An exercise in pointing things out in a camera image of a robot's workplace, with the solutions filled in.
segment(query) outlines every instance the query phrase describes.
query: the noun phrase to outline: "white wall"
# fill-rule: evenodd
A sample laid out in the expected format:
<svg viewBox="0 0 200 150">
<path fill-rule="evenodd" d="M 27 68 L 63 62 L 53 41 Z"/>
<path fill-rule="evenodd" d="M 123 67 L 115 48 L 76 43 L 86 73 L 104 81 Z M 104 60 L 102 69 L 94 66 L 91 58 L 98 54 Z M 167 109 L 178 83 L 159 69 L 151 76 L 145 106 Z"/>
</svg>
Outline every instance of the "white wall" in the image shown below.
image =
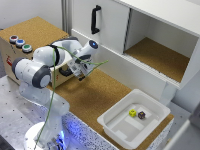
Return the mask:
<svg viewBox="0 0 200 150">
<path fill-rule="evenodd" d="M 62 29 L 61 0 L 0 0 L 0 28 L 36 16 Z"/>
<path fill-rule="evenodd" d="M 196 108 L 200 102 L 200 71 L 183 89 L 177 91 L 173 102 L 189 112 Z"/>
</svg>

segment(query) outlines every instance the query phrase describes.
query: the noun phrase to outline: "brown countertop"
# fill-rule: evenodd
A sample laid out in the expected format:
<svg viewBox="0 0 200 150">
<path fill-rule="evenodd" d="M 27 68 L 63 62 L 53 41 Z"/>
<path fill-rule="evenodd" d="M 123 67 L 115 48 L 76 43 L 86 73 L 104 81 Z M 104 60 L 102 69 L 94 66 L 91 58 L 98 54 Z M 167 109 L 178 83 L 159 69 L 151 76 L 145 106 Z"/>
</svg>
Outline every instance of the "brown countertop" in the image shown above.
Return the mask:
<svg viewBox="0 0 200 150">
<path fill-rule="evenodd" d="M 119 149 L 123 148 L 105 134 L 97 118 L 129 92 L 131 89 L 98 69 L 81 82 L 73 77 L 56 88 L 56 93 L 69 102 L 72 113 Z M 145 150 L 172 119 L 169 115 L 137 150 Z"/>
</svg>

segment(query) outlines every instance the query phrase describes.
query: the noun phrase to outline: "black handle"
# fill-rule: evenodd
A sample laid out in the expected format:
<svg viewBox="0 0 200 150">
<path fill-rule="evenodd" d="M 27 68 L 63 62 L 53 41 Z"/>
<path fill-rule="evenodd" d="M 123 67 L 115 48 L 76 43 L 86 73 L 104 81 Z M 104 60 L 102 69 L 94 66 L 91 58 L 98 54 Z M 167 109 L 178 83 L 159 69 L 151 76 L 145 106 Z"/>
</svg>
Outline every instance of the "black handle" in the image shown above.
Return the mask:
<svg viewBox="0 0 200 150">
<path fill-rule="evenodd" d="M 65 77 L 68 77 L 71 74 L 73 74 L 72 71 L 71 71 L 71 69 L 69 69 L 69 68 L 67 70 L 62 70 L 62 67 L 60 67 L 59 68 L 59 72 L 60 72 L 60 74 L 62 74 Z"/>
<path fill-rule="evenodd" d="M 92 25 L 91 25 L 92 34 L 96 34 L 100 31 L 98 28 L 96 28 L 96 12 L 98 10 L 101 10 L 101 7 L 98 5 L 96 5 L 96 8 L 92 10 Z"/>
</svg>

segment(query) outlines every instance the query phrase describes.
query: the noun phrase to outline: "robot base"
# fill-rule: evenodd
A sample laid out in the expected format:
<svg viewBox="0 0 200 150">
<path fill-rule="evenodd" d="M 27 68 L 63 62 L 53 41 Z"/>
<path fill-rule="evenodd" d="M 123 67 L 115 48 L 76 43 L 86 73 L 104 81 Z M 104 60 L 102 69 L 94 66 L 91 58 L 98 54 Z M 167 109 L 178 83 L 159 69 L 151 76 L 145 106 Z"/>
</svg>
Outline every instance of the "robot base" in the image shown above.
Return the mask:
<svg viewBox="0 0 200 150">
<path fill-rule="evenodd" d="M 25 137 L 24 137 L 24 150 L 49 150 L 48 147 L 45 147 L 45 148 L 39 147 L 38 146 L 39 143 L 35 148 L 36 142 L 34 138 L 37 135 L 37 133 L 40 131 L 43 125 L 44 125 L 44 122 L 35 124 L 26 132 Z M 69 138 L 65 138 L 64 143 L 65 143 L 65 147 L 67 148 L 69 145 Z"/>
</svg>

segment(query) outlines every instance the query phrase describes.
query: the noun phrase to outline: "cabinet shelf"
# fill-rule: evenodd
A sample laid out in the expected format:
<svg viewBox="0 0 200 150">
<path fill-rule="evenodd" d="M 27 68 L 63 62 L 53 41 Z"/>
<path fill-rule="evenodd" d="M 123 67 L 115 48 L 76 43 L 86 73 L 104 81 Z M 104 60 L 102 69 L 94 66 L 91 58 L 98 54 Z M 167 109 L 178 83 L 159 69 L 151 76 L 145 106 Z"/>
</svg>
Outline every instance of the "cabinet shelf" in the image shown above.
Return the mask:
<svg viewBox="0 0 200 150">
<path fill-rule="evenodd" d="M 144 38 L 125 53 L 178 82 L 181 82 L 190 60 L 149 38 Z"/>
</svg>

